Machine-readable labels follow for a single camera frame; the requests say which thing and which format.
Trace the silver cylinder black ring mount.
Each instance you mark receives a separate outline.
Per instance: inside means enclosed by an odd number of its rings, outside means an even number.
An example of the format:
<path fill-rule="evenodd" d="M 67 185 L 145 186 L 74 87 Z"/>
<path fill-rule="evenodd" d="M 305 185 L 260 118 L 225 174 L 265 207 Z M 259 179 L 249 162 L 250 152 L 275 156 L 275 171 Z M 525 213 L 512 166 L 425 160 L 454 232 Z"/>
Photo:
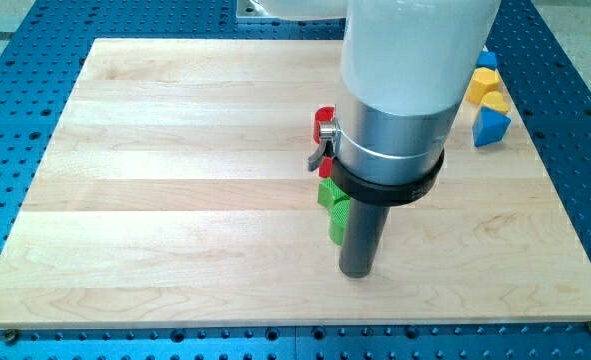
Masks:
<path fill-rule="evenodd" d="M 432 188 L 444 160 L 445 112 L 397 115 L 339 90 L 334 117 L 308 158 L 314 171 L 324 156 L 331 178 L 353 199 L 384 207 L 414 202 Z"/>

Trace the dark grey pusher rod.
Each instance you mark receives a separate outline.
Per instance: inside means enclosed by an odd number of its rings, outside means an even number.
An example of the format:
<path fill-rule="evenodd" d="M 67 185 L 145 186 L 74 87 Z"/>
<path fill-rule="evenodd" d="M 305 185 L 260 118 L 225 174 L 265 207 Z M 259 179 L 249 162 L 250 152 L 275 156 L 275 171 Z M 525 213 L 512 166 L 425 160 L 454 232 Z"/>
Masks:
<path fill-rule="evenodd" d="M 371 272 L 389 211 L 389 207 L 350 200 L 339 256 L 346 276 L 363 278 Z"/>

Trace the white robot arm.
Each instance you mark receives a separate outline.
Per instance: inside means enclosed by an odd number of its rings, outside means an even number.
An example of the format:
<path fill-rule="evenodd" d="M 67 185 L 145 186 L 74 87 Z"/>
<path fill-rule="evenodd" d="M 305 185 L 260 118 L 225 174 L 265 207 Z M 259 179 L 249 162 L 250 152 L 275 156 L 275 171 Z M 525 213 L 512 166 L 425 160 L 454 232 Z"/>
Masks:
<path fill-rule="evenodd" d="M 345 19 L 334 117 L 309 157 L 350 198 L 339 256 L 347 276 L 372 268 L 389 210 L 432 188 L 445 141 L 499 0 L 258 0 L 289 21 Z"/>

